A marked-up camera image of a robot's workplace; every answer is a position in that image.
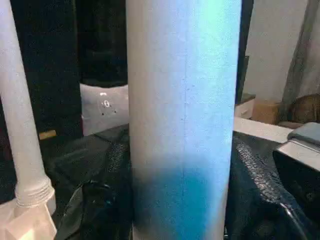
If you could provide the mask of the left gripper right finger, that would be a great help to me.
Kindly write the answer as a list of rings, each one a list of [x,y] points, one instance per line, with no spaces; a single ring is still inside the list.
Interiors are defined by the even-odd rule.
[[[281,183],[272,159],[232,138],[226,205],[229,240],[318,240],[320,229]]]

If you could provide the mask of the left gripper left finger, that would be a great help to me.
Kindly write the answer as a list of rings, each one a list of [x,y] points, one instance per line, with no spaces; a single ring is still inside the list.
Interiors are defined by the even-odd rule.
[[[131,240],[133,191],[128,141],[117,140],[103,169],[71,196],[57,228],[58,240]]]

